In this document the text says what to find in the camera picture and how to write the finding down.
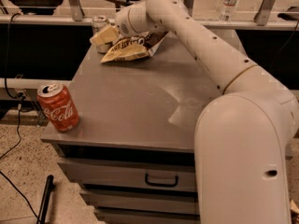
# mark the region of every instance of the cabinet top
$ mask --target cabinet top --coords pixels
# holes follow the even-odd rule
[[[100,63],[91,46],[68,89],[78,126],[42,134],[53,144],[193,152],[196,121],[220,94],[183,45],[169,34],[156,54]]]

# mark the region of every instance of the plastic bottle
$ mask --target plastic bottle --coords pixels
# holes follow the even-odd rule
[[[231,21],[232,15],[235,12],[235,5],[237,0],[224,0],[221,9],[220,23],[228,23]]]

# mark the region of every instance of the white robotic arm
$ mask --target white robotic arm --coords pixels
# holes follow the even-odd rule
[[[293,94],[190,17],[180,0],[136,3],[115,22],[127,36],[173,32],[223,94],[195,130],[201,223],[291,224],[285,147],[299,126]]]

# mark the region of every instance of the table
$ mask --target table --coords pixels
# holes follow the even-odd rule
[[[193,135],[218,90],[172,34],[152,58],[100,58],[91,47],[69,86],[79,125],[42,141],[99,220],[199,223]]]

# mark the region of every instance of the can lid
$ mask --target can lid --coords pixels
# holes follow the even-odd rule
[[[52,97],[63,89],[64,85],[61,83],[48,83],[41,85],[38,90],[37,94],[41,97]]]

